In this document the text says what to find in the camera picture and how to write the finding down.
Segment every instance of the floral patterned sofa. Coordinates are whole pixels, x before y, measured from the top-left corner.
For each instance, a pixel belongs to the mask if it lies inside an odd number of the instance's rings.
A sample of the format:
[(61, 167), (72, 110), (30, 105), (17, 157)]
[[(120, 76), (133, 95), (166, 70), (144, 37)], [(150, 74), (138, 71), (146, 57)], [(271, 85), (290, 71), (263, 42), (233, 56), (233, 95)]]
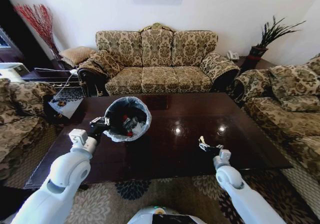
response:
[(57, 136), (45, 104), (55, 89), (40, 82), (0, 79), (0, 182), (23, 188)]
[(214, 52), (218, 36), (211, 31), (175, 32), (154, 24), (140, 32), (99, 31), (95, 40), (124, 66), (110, 78), (90, 59), (79, 64), (82, 82), (94, 85), (99, 96), (224, 91), (239, 72)]
[[(283, 90), (277, 83), (272, 86), (272, 68), (249, 70), (238, 76), (231, 96), (293, 165), (293, 169), (283, 170), (283, 173), (320, 218), (320, 54), (299, 66), (304, 67), (312, 70), (314, 75), (300, 72), (302, 81), (290, 77), (287, 84), (289, 88), (295, 88), (295, 93), (300, 94), (298, 97), (278, 99), (275, 96), (274, 93)], [(286, 73), (287, 76), (295, 75), (295, 67), (285, 69), (279, 66), (275, 69), (281, 73), (291, 71)], [(315, 88), (316, 95), (308, 95), (312, 88)]]

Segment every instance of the glossy table surface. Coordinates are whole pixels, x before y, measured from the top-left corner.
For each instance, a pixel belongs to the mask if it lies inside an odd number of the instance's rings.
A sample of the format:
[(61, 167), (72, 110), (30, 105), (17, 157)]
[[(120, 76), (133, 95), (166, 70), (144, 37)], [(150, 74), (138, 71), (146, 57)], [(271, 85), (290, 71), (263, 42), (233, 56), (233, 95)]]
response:
[[(152, 114), (149, 130), (133, 142), (115, 143), (103, 135), (84, 183), (213, 174), (212, 156), (198, 145), (201, 135), (207, 144), (221, 144), (230, 150), (230, 163), (240, 171), (291, 167), (225, 93), (136, 96)], [(73, 115), (72, 124), (60, 133), (25, 187), (39, 187), (51, 163), (69, 152), (72, 143), (68, 133), (74, 128), (88, 131), (89, 121), (103, 116), (118, 98), (85, 98)]]

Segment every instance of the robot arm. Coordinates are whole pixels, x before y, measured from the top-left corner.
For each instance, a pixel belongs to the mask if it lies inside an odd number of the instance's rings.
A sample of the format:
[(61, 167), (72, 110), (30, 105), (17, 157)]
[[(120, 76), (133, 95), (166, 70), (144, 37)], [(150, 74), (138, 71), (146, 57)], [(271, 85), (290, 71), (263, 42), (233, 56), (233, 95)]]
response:
[(64, 223), (73, 205), (73, 198), (80, 184), (90, 172), (90, 159), (108, 128), (106, 118), (90, 122), (92, 131), (74, 129), (69, 133), (73, 143), (70, 152), (58, 157), (50, 167), (50, 173), (40, 189), (23, 204), (13, 219), (13, 224)]
[(206, 152), (219, 152), (213, 163), (219, 185), (229, 194), (233, 206), (246, 224), (285, 223), (269, 203), (242, 179), (241, 174), (229, 164), (231, 153), (223, 146), (211, 147), (203, 137), (199, 146)]

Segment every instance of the plastic trash bag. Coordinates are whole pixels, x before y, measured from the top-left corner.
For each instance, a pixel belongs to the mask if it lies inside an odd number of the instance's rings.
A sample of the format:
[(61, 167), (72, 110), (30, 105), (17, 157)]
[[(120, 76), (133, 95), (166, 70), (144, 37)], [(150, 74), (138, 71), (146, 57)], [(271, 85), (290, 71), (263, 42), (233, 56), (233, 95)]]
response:
[[(125, 135), (123, 132), (124, 129), (120, 126), (120, 119), (126, 115), (126, 110), (131, 113), (133, 112), (133, 115), (135, 115), (134, 113), (136, 112), (138, 116), (133, 120), (138, 123), (132, 129), (132, 136)], [(106, 130), (103, 133), (110, 137), (114, 142), (137, 140), (149, 129), (152, 119), (150, 111), (148, 110), (148, 107), (144, 104), (144, 102), (142, 102), (139, 98), (133, 96), (122, 97), (115, 100), (107, 108), (104, 116), (110, 119), (111, 128), (110, 130)]]

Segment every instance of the wall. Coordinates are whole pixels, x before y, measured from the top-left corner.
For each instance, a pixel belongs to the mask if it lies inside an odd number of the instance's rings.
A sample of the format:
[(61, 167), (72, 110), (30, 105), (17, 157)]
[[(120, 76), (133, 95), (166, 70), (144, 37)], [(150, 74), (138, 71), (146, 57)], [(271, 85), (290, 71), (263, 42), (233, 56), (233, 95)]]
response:
[[(251, 45), (260, 41), (263, 24), (276, 15), (287, 17), (286, 23), (304, 19), (308, 23), (301, 26), (303, 31), (272, 43), (265, 59), (277, 64), (299, 64), (294, 61), (297, 56), (308, 59), (320, 52), (316, 45), (319, 34), (313, 35), (319, 32), (319, 0), (11, 1), (13, 4), (47, 5), (54, 16), (55, 39), (60, 50), (80, 45), (95, 47), (95, 33), (99, 30), (137, 31), (160, 22), (176, 30), (215, 31), (219, 35), (216, 51), (225, 54), (233, 50), (247, 55)], [(49, 55), (45, 43), (37, 39)]]

